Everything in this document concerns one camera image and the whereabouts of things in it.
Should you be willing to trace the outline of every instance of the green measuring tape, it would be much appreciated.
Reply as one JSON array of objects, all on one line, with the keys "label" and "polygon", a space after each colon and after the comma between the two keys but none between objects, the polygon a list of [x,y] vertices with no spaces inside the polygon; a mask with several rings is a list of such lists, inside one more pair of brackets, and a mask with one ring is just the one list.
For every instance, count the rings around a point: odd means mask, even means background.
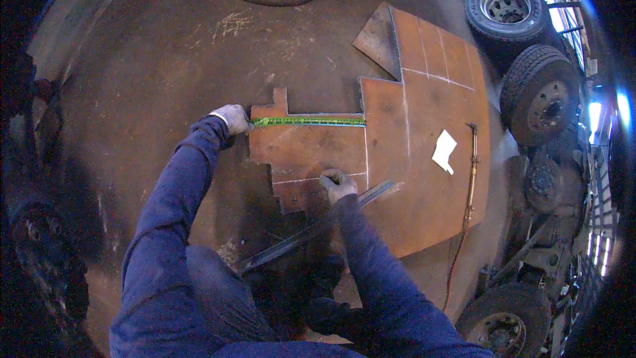
[{"label": "green measuring tape", "polygon": [[252,119],[251,124],[257,128],[280,125],[304,125],[304,126],[353,126],[363,128],[366,121],[360,118],[332,118],[332,117],[259,117]]}]

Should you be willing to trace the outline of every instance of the small metal piece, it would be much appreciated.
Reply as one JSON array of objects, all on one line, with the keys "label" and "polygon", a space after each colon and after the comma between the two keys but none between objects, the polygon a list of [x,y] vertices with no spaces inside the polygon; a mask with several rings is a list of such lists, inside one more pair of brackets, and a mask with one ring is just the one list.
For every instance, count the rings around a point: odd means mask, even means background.
[{"label": "small metal piece", "polygon": [[386,2],[380,3],[352,44],[400,82],[398,45],[389,7]]},{"label": "small metal piece", "polygon": [[[389,180],[384,180],[379,183],[377,186],[370,188],[366,192],[364,192],[360,197],[358,197],[358,202],[360,203],[360,207],[364,207],[368,203],[373,202],[378,196],[384,194],[391,187],[393,187],[393,183]],[[320,235],[323,231],[329,228],[332,225],[332,222],[327,219],[318,220],[316,223],[306,227],[302,231],[295,233],[289,238],[282,240],[279,243],[276,243],[274,246],[268,247],[264,251],[253,255],[250,258],[247,258],[241,261],[235,268],[234,271],[237,274],[243,274],[246,271],[251,270],[252,268],[259,267],[264,265],[265,263],[274,260],[282,256],[283,254],[289,252],[291,249],[296,246],[305,243],[317,235]]]},{"label": "small metal piece", "polygon": [[366,120],[361,118],[332,117],[259,117],[252,119],[251,124],[257,128],[264,126],[298,125],[298,126],[353,126],[365,127]]}]

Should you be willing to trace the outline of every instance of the blue long sleeve shirt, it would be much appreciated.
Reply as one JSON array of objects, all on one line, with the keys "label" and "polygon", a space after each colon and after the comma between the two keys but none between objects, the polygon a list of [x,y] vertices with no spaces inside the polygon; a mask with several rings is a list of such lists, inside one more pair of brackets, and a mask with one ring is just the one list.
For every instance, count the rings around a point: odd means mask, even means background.
[{"label": "blue long sleeve shirt", "polygon": [[[123,259],[122,309],[111,326],[111,355],[361,357],[338,345],[307,341],[229,343],[207,327],[195,304],[185,249],[220,148],[229,137],[220,118],[204,117],[191,127],[163,169]],[[462,340],[446,315],[417,290],[402,263],[367,223],[355,195],[339,200],[334,210],[368,329],[377,335],[378,354],[493,357]],[[347,336],[358,342],[355,334]]]}]

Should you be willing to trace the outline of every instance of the gray work glove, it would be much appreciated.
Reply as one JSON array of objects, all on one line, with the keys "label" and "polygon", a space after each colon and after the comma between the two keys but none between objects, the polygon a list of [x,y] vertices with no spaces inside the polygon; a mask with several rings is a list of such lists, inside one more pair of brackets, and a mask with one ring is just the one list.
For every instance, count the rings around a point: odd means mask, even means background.
[{"label": "gray work glove", "polygon": [[340,169],[327,169],[320,176],[320,184],[329,194],[329,203],[333,206],[344,196],[356,194],[357,185],[351,176]]},{"label": "gray work glove", "polygon": [[210,112],[210,115],[220,117],[226,125],[231,136],[254,131],[255,127],[249,122],[249,118],[243,107],[239,104],[224,105]]}]

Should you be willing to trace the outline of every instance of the tire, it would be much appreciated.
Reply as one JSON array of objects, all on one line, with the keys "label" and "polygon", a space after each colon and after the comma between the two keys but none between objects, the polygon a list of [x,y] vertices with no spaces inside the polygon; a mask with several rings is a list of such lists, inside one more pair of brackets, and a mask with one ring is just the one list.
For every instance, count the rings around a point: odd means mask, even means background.
[{"label": "tire", "polygon": [[465,0],[465,9],[474,31],[517,52],[541,42],[550,22],[544,0]]},{"label": "tire", "polygon": [[574,117],[579,80],[572,63],[552,46],[533,45],[505,74],[499,105],[503,123],[521,145],[556,138]]},{"label": "tire", "polygon": [[[455,328],[468,342],[498,350],[494,351],[496,356],[535,358],[545,342],[551,321],[550,301],[545,294],[536,287],[507,283],[489,289],[470,303]],[[521,331],[510,330],[511,324]],[[502,351],[492,346],[484,331],[491,334],[503,326],[507,326],[504,329],[510,334],[516,334],[516,339],[507,348],[502,346]]]},{"label": "tire", "polygon": [[534,163],[525,178],[525,199],[542,213],[550,213],[563,196],[563,171],[552,159]]}]

